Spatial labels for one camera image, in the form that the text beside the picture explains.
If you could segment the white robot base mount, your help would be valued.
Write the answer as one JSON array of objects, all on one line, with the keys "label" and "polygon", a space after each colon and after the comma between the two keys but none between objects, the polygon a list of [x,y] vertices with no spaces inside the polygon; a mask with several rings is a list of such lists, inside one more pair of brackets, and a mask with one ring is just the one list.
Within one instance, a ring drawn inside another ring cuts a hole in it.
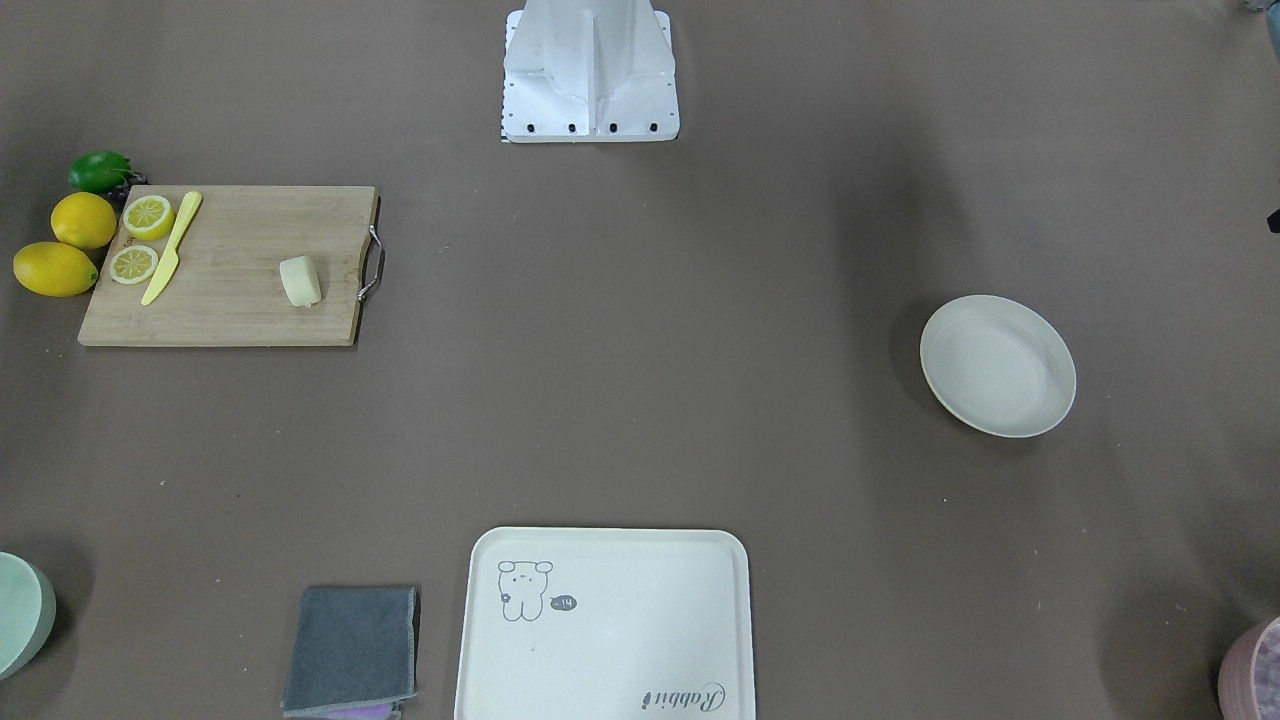
[{"label": "white robot base mount", "polygon": [[504,28],[502,141],[678,137],[671,20],[652,3],[527,1]]}]

